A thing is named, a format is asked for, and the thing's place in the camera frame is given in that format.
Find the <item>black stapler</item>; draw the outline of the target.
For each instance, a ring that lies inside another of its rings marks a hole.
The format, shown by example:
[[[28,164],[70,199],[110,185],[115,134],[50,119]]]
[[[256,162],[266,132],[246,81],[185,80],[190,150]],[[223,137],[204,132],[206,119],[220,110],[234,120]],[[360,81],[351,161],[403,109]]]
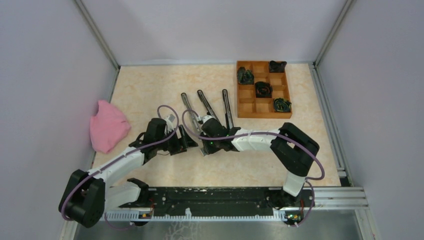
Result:
[[[204,92],[201,89],[197,90],[197,96],[199,97],[201,103],[203,104],[204,108],[206,109],[207,115],[215,118],[219,122],[219,118],[216,115],[215,111],[213,110],[212,106],[208,102],[206,96],[204,95]]]
[[[229,94],[227,89],[222,90],[222,98],[223,98],[224,108],[225,108],[226,126],[228,129],[231,129],[234,127],[234,121],[233,121],[233,116],[231,112],[230,99],[229,99]]]

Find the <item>staple box tray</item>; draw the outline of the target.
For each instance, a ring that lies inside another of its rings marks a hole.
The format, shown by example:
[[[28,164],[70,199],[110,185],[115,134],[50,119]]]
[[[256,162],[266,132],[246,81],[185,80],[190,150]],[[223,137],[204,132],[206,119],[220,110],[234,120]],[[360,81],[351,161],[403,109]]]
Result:
[[[207,155],[209,155],[208,151],[207,151],[204,147],[201,147],[201,148],[200,148],[200,152],[201,152],[201,154],[202,154],[203,156],[207,156]]]

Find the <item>grey silver stapler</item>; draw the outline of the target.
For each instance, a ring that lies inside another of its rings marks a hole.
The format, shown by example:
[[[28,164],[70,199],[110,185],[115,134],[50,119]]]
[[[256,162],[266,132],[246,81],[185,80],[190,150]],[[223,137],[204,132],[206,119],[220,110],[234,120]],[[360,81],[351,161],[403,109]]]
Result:
[[[191,121],[193,128],[195,129],[195,131],[197,132],[198,135],[201,135],[202,131],[201,131],[200,125],[198,123],[198,118],[196,117],[196,115],[193,111],[193,108],[190,104],[188,95],[185,92],[182,92],[180,94],[180,96],[181,96],[181,99],[182,99],[182,102],[183,102],[185,108],[188,110],[188,113],[190,115],[190,121]]]

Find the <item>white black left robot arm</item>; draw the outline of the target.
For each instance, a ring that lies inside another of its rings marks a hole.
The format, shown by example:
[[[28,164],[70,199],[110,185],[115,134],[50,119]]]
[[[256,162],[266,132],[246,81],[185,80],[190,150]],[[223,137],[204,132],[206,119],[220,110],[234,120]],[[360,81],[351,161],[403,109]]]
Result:
[[[169,119],[153,118],[146,131],[119,156],[88,171],[75,170],[69,177],[58,211],[64,220],[91,228],[110,209],[127,203],[144,207],[150,200],[150,193],[143,189],[145,183],[136,179],[129,179],[120,186],[114,183],[156,157],[159,151],[173,156],[196,147],[198,143],[181,124],[174,127]]]

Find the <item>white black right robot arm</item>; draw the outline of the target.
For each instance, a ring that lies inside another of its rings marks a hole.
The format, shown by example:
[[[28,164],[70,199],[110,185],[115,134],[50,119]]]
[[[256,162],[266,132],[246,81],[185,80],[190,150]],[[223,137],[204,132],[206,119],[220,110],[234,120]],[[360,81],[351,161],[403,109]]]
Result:
[[[301,200],[301,190],[320,150],[319,144],[296,125],[285,122],[282,127],[268,131],[230,129],[213,117],[201,120],[202,139],[226,152],[273,152],[288,171],[282,186],[281,199],[287,206]]]

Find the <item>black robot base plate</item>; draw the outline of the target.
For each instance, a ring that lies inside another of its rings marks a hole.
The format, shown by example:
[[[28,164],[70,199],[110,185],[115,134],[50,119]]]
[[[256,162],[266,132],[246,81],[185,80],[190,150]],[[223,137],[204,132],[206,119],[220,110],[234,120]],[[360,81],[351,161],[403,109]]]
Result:
[[[138,199],[121,209],[142,208],[148,221],[277,221],[299,225],[315,205],[315,192],[292,196],[281,187],[153,187],[130,178],[141,188]]]

